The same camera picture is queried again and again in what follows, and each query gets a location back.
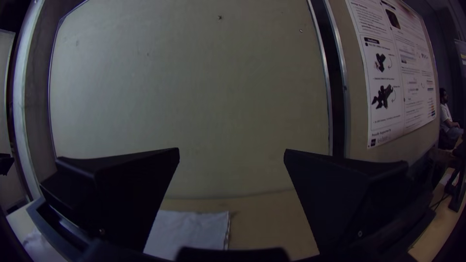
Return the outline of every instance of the metal frame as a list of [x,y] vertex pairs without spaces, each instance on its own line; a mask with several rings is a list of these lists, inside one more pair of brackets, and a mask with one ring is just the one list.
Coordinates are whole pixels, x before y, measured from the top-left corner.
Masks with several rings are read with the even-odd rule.
[[333,155],[333,111],[332,111],[332,93],[330,87],[329,69],[327,67],[327,57],[325,55],[324,44],[322,42],[322,36],[320,35],[320,28],[317,22],[317,17],[312,7],[311,0],[307,0],[309,11],[311,12],[312,21],[314,22],[314,28],[316,30],[317,41],[319,43],[320,55],[322,57],[322,66],[325,77],[325,88],[327,90],[327,110],[329,114],[329,155]]
[[35,170],[31,159],[31,152],[29,150],[29,143],[26,132],[24,96],[26,88],[25,82],[29,58],[29,49],[31,47],[31,40],[43,4],[44,0],[36,0],[31,2],[28,8],[23,22],[23,26],[18,36],[20,41],[17,46],[17,62],[15,65],[15,72],[13,75],[13,116],[17,154],[19,157],[21,167],[23,169],[24,178],[27,182],[27,186],[31,192],[33,199],[39,198],[41,196],[41,193],[39,190],[39,182],[35,175]]
[[343,53],[343,45],[341,43],[340,31],[333,16],[332,8],[329,0],[323,0],[324,6],[327,9],[327,14],[330,18],[330,24],[333,29],[333,36],[335,38],[335,44],[338,50],[338,56],[340,57],[340,70],[341,78],[343,81],[343,102],[345,108],[345,148],[344,157],[348,157],[350,154],[350,138],[351,138],[351,106],[350,106],[350,93],[348,91],[348,71],[346,70],[346,60]]

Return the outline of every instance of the seated person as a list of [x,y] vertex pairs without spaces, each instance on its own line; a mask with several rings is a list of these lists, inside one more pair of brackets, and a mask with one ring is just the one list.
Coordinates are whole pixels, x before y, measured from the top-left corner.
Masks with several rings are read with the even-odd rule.
[[440,128],[445,131],[449,139],[456,142],[463,135],[463,129],[460,127],[460,124],[453,122],[447,102],[447,91],[440,88]]

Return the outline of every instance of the research poster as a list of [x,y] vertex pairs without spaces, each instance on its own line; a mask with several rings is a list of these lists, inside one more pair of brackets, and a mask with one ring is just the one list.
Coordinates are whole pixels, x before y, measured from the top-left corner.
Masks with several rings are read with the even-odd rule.
[[367,147],[434,120],[436,90],[428,36],[398,0],[346,0],[366,74]]

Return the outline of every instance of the wall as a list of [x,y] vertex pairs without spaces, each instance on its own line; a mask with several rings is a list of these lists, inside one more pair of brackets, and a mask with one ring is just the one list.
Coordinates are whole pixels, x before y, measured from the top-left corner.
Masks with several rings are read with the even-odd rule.
[[328,154],[326,86],[306,1],[89,1],[61,25],[57,156],[179,147],[169,198],[293,188],[286,148]]
[[[15,34],[0,30],[0,153],[11,155],[10,140],[8,138],[8,127],[6,122],[6,76],[10,54],[13,47]],[[0,206],[3,210],[16,205],[25,197],[24,190],[19,181],[16,166],[12,165],[7,176],[0,175]]]

